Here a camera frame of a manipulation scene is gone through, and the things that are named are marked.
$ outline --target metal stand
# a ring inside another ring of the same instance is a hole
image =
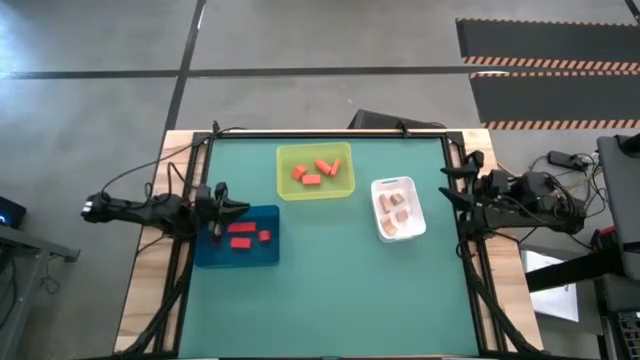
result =
[[[610,273],[624,275],[617,249],[602,250],[558,265],[547,266],[528,272],[526,277],[529,291],[536,292]]]
[[[41,279],[45,276],[50,256],[57,255],[64,258],[66,262],[75,262],[80,255],[80,250],[54,244],[4,226],[0,226],[0,245],[3,245],[3,251],[11,252],[11,261],[15,264],[12,270],[15,274],[12,276],[15,276],[16,291],[16,302],[10,308],[6,323],[0,328],[1,360],[13,359],[15,356],[16,347],[27,323],[31,306],[41,287]],[[1,302],[0,307],[3,313],[9,311],[8,307],[2,307]]]

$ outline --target white paper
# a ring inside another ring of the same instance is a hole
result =
[[[525,272],[537,270],[563,261],[550,256],[525,251]],[[565,285],[531,294],[533,310],[542,314],[578,322],[576,284]]]

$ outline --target blue tray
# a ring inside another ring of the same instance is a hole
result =
[[[222,239],[214,242],[206,226],[198,232],[195,265],[203,268],[253,267],[275,265],[280,260],[280,209],[276,205],[252,206],[237,222],[255,222],[257,231],[251,234],[222,233]],[[271,241],[260,242],[258,232],[269,230]],[[251,249],[231,248],[232,237],[248,237]]]

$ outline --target black frame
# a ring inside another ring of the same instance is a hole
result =
[[[331,138],[424,138],[424,139],[440,139],[442,144],[442,151],[445,159],[445,165],[450,167],[454,166],[452,152],[450,146],[455,146],[458,152],[458,157],[460,164],[464,161],[466,156],[466,149],[464,144],[464,137],[462,132],[459,131],[447,131],[447,130],[412,130],[412,131],[400,131],[400,130],[367,130],[367,129],[353,129],[353,130],[231,130],[228,132],[222,131],[218,133],[213,132],[196,132],[193,134],[192,143],[197,143],[199,139],[202,137],[210,137],[210,141],[205,143],[205,158],[202,169],[202,174],[200,177],[200,182],[206,182],[208,173],[209,173],[209,164],[211,161],[211,149],[213,147],[213,142],[219,139],[232,140],[232,139],[282,139],[282,138],[314,138],[314,139],[331,139]],[[193,176],[196,168],[196,161],[198,155],[200,154],[200,149],[202,146],[192,147],[191,154],[189,155],[189,163],[187,165],[187,172],[185,174],[185,179],[187,180],[187,184],[191,184],[193,182]],[[452,189],[458,189],[455,180],[452,178],[448,179],[449,187]],[[189,187],[185,187],[183,191],[183,197],[189,195]],[[458,232],[458,237],[460,238],[461,229],[460,224],[458,222],[458,217],[453,206],[451,207],[453,211],[453,216],[456,219],[456,229]],[[169,268],[167,271],[167,279],[165,282],[165,291],[163,295],[164,298],[171,291],[171,284],[174,283],[176,274],[178,272],[177,264],[178,258],[180,257],[182,244],[175,242],[172,249],[171,255],[169,258]],[[470,254],[470,250],[468,248],[467,242],[462,242],[463,254]],[[186,312],[187,299],[189,293],[189,284],[191,282],[191,270],[193,268],[193,256],[195,252],[195,242],[189,242],[188,248],[188,256],[187,262],[185,264],[184,274],[186,281],[186,289],[182,294],[179,309],[178,309],[178,319],[176,323],[176,331],[175,337],[173,339],[173,346],[171,353],[167,354],[175,354],[179,349],[180,337],[182,334],[182,326],[184,323],[184,314]],[[491,267],[489,265],[489,257],[487,253],[487,249],[484,243],[477,244],[477,253],[480,260],[481,270],[482,270],[482,280],[487,285],[487,289],[490,294],[495,297],[495,286],[493,283],[493,277],[491,274]],[[470,272],[475,271],[475,269],[470,268],[470,262],[461,261],[463,270],[465,273],[465,279],[467,281],[467,290],[469,295],[469,306],[471,309],[471,316],[473,320],[473,326],[476,334],[476,343],[478,345],[478,350],[480,353],[482,351],[487,350],[487,339],[484,331],[484,323],[482,321],[482,314],[480,312],[480,301],[478,299],[478,295],[471,288],[470,281]],[[494,335],[496,339],[496,344],[498,347],[498,351],[506,351],[506,343],[504,333],[500,330],[496,319],[492,316],[492,325],[494,330]],[[156,336],[156,341],[154,342],[154,352],[158,352],[159,355],[164,349],[164,335],[166,331],[166,323],[162,326],[162,331]]]

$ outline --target black mat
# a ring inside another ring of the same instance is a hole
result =
[[[471,74],[483,127],[498,130],[640,128],[640,73]]]
[[[640,27],[623,24],[457,19],[465,63],[637,70]]]

